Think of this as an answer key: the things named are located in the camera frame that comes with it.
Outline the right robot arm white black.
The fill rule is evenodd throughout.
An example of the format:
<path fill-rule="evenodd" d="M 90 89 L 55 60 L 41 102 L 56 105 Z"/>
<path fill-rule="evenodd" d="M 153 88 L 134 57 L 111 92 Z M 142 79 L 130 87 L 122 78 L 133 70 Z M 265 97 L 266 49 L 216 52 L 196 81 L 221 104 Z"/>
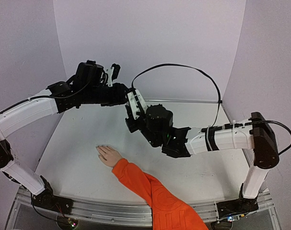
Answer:
<path fill-rule="evenodd" d="M 143 108 L 126 105 L 126 111 L 129 131 L 140 131 L 152 147 L 161 147 L 162 153 L 172 158 L 220 150 L 253 150 L 253 163 L 241 185 L 240 199 L 256 199 L 268 171 L 279 163 L 275 133 L 259 112 L 240 123 L 176 128 L 173 113 L 161 104 Z"/>

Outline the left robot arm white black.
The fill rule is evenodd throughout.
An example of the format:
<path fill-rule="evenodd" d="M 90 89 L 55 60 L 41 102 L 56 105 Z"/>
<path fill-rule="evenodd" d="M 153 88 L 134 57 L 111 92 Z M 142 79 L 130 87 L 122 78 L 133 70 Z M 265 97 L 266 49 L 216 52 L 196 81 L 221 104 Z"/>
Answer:
<path fill-rule="evenodd" d="M 47 116 L 61 114 L 83 104 L 116 106 L 127 102 L 128 88 L 115 83 L 120 72 L 118 64 L 109 69 L 95 61 L 81 62 L 76 73 L 67 81 L 47 86 L 34 96 L 0 111 L 0 171 L 24 186 L 46 209 L 57 202 L 48 182 L 30 168 L 23 166 L 11 153 L 7 137 L 19 129 Z"/>

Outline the orange sleeve forearm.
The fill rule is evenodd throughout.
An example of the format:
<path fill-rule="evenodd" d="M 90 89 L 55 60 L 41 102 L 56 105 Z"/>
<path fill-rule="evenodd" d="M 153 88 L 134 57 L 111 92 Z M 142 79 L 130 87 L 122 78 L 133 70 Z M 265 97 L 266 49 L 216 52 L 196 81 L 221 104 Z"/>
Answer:
<path fill-rule="evenodd" d="M 198 213 L 174 196 L 157 178 L 121 159 L 112 173 L 126 188 L 143 198 L 152 209 L 154 230 L 206 230 Z"/>

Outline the mannequin hand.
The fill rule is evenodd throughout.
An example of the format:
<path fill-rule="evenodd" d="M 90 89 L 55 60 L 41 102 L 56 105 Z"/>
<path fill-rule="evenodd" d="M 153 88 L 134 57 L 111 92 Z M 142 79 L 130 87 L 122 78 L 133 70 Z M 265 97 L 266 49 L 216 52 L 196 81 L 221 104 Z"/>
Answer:
<path fill-rule="evenodd" d="M 122 159 L 120 153 L 110 146 L 100 145 L 96 147 L 98 151 L 98 157 L 101 162 L 111 168 L 114 168 L 116 164 Z"/>

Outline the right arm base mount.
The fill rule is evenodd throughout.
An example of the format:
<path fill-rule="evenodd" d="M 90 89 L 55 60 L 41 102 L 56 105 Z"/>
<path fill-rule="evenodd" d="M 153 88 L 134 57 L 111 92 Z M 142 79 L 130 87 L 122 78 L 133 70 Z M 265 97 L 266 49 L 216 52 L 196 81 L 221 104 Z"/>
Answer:
<path fill-rule="evenodd" d="M 222 201 L 217 203 L 218 220 L 227 219 L 229 217 L 240 216 L 259 209 L 257 198 L 244 198 L 242 194 L 237 199 Z"/>

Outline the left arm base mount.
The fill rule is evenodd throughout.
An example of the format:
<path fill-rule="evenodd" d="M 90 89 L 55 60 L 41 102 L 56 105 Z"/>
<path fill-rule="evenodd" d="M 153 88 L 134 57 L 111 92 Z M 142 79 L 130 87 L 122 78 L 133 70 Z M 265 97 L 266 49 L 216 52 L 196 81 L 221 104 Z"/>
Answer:
<path fill-rule="evenodd" d="M 49 182 L 44 182 L 43 192 L 32 196 L 32 204 L 35 207 L 68 215 L 71 213 L 73 200 L 54 195 L 53 189 Z"/>

